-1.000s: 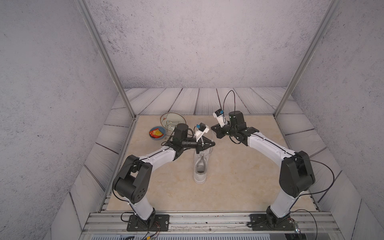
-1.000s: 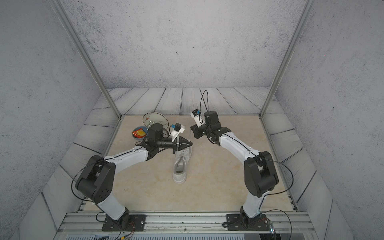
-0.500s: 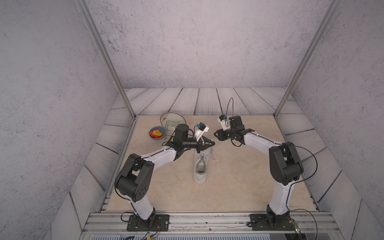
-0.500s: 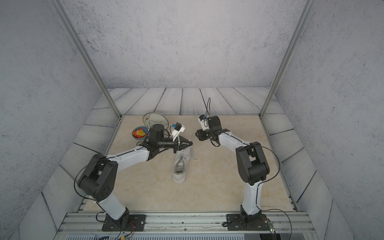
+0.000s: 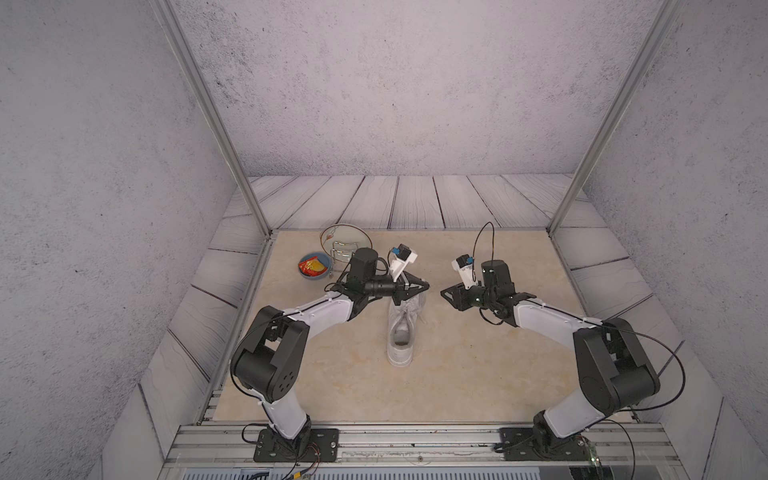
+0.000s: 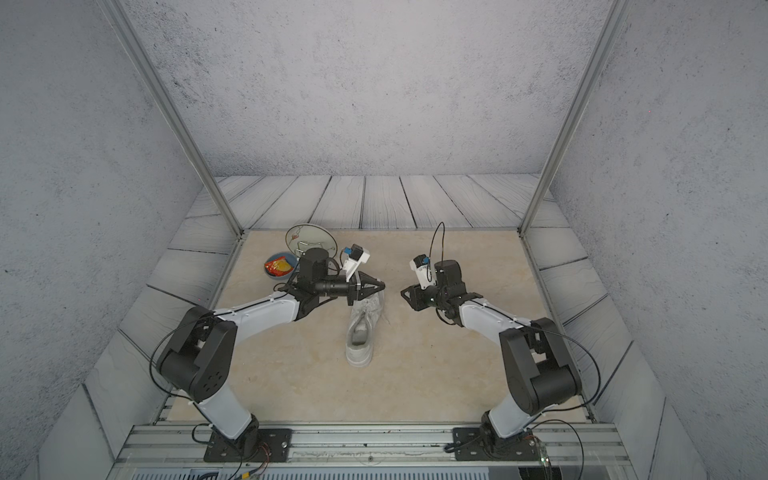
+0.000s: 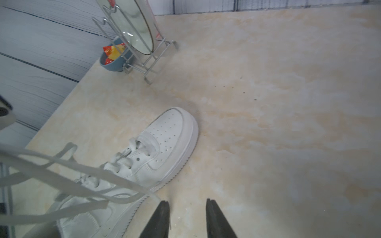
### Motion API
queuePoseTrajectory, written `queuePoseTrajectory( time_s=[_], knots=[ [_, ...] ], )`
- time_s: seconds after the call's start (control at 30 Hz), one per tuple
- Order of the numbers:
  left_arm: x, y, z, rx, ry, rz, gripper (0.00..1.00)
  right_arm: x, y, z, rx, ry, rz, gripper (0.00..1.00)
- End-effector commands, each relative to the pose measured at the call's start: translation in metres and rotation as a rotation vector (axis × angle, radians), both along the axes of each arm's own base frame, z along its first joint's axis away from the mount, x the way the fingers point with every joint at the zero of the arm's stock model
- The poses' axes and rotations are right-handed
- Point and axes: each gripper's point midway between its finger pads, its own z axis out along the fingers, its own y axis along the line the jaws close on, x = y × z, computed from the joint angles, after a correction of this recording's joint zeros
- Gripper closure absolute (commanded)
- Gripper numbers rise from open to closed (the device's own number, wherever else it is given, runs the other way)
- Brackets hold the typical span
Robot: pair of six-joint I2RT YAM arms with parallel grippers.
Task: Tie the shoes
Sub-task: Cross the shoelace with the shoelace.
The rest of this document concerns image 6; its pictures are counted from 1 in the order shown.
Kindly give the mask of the white sneaker shoe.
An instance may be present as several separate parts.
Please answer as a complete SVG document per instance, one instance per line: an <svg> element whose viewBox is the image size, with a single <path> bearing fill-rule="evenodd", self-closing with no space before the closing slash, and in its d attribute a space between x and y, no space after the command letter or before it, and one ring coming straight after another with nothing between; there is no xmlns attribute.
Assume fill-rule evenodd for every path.
<svg viewBox="0 0 768 480"><path fill-rule="evenodd" d="M366 317L359 304L353 303L350 321L346 333L345 356L353 367L366 367L374 354L374 340L378 321L372 322Z"/></svg>

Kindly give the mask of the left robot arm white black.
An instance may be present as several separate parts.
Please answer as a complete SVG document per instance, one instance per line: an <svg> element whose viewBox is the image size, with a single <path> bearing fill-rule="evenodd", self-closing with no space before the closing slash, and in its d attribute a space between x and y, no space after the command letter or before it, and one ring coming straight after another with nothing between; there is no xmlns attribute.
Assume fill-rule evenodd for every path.
<svg viewBox="0 0 768 480"><path fill-rule="evenodd" d="M273 294L219 311L188 310L177 328L152 355L156 370L183 391L212 426L212 440L229 449L228 458L252 461L266 453L259 421L237 399L228 381L236 347L273 327L307 317L319 306L344 298L352 306L385 289L385 283L359 270L370 258L364 247L346 248L347 258L333 267L328 251L315 247Z"/></svg>

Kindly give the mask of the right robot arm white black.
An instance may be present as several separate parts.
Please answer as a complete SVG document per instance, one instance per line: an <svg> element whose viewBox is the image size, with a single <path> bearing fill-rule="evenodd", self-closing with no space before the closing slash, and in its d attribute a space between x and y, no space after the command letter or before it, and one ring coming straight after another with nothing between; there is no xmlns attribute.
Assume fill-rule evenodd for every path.
<svg viewBox="0 0 768 480"><path fill-rule="evenodd" d="M413 310L434 309L444 323L479 333L501 351L508 394L483 414L477 441L450 449L480 447L493 459L510 456L541 414L582 393L568 339L549 318L514 316L468 291L455 260L432 263L419 255L409 267L418 283L403 289L401 297Z"/></svg>

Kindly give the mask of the white shoelace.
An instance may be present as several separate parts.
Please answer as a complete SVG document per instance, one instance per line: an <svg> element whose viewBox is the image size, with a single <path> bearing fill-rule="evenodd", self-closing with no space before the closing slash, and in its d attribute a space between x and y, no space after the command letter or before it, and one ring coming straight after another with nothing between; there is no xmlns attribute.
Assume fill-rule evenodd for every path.
<svg viewBox="0 0 768 480"><path fill-rule="evenodd" d="M385 306L384 291L378 291L359 302L362 311L372 322L377 321L383 314Z"/></svg>

